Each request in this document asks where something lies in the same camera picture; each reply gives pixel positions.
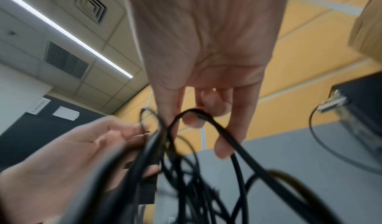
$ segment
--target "brown box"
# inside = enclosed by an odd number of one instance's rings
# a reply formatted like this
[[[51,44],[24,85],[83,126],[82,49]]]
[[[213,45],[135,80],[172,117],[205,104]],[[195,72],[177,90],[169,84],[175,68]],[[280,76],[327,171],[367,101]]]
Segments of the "brown box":
[[[368,1],[354,23],[349,45],[382,62],[382,0]]]

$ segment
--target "ventilation grille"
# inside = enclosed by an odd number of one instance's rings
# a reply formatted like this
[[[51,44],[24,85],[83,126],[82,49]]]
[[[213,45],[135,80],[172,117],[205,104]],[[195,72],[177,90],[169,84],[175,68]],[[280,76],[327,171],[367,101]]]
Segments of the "ventilation grille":
[[[53,42],[48,43],[44,60],[78,79],[83,77],[89,66],[88,63]]]
[[[76,6],[97,23],[101,21],[106,10],[99,0],[76,0]]]

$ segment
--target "metal connector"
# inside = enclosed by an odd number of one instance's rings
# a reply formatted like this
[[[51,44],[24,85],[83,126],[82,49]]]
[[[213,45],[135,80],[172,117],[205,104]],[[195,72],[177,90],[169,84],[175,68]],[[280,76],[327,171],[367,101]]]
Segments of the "metal connector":
[[[320,113],[324,113],[330,110],[333,110],[337,107],[343,106],[347,103],[347,97],[341,95],[335,95],[329,98],[327,101],[323,102],[320,106],[318,106],[317,111]]]

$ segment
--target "cable bundle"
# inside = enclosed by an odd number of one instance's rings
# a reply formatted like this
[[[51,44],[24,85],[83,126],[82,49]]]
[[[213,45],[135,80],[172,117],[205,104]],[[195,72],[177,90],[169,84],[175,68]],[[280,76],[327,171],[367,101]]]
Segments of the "cable bundle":
[[[137,193],[146,166],[149,165],[155,153],[160,154],[161,173],[164,174],[170,185],[176,190],[179,199],[179,212],[174,223],[200,223],[216,224],[218,219],[226,223],[233,224],[241,211],[242,223],[249,223],[249,206],[247,193],[257,180],[262,180],[272,191],[274,191],[291,209],[293,209],[302,219],[311,224],[337,224],[340,221],[331,211],[316,197],[308,188],[295,178],[277,170],[265,170],[259,165],[209,114],[199,109],[190,109],[179,114],[169,127],[164,121],[150,109],[157,117],[159,128],[147,139],[146,146],[137,156],[117,190],[107,199],[102,198],[107,181],[111,178],[112,171],[121,164],[124,156],[129,151],[136,150],[137,146],[120,146],[99,168],[93,173],[89,183],[80,192],[78,198],[70,206],[60,224],[117,224],[134,223],[137,213]],[[187,113],[194,113],[200,119],[212,124],[218,133],[224,137],[234,148],[246,164],[254,171],[254,174],[245,182],[238,160],[235,155],[231,160],[238,179],[240,196],[236,205],[230,213],[220,200],[217,191],[211,188],[200,174],[200,166],[193,150],[195,162],[188,157],[180,155],[176,151],[172,130],[176,123]],[[291,186],[299,197],[292,194],[284,184]]]

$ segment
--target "ceiling light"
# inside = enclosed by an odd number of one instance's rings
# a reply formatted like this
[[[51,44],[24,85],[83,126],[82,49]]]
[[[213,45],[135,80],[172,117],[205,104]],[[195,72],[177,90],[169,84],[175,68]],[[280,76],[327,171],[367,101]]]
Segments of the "ceiling light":
[[[127,77],[129,78],[132,78],[133,76],[130,75],[129,73],[127,73],[126,71],[124,71],[121,67],[117,66],[116,64],[114,64],[113,62],[111,62],[109,59],[107,59],[106,57],[104,57],[103,55],[101,55],[100,53],[98,53],[97,51],[95,51],[94,49],[92,49],[90,46],[88,46],[87,44],[85,44],[84,42],[80,41],[78,38],[76,38],[74,35],[72,35],[71,33],[69,33],[68,31],[66,31],[65,29],[63,29],[62,27],[60,27],[58,24],[56,24],[55,22],[53,22],[52,20],[50,20],[49,18],[47,18],[45,15],[43,15],[42,13],[40,13],[39,11],[37,11],[36,9],[34,9],[33,7],[31,7],[29,4],[25,3],[23,0],[12,0],[13,2],[17,3],[18,5],[20,5],[21,7],[23,7],[24,9],[26,9],[27,11],[29,11],[30,13],[32,13],[33,15],[35,15],[36,17],[38,17],[39,19],[41,19],[42,21],[44,21],[45,23],[49,24],[51,27],[55,28],[57,31],[59,31],[60,33],[62,33],[63,35],[65,35],[66,37],[70,38],[71,40],[73,40],[74,42],[76,42],[77,44],[79,44],[80,46],[82,46],[83,48],[85,48],[86,50],[88,50],[89,52],[91,52],[92,54],[94,54],[96,57],[100,58],[101,60],[103,60],[104,62],[108,63],[109,65],[111,65],[113,68],[115,68],[116,70],[120,71],[122,74],[126,75]]]

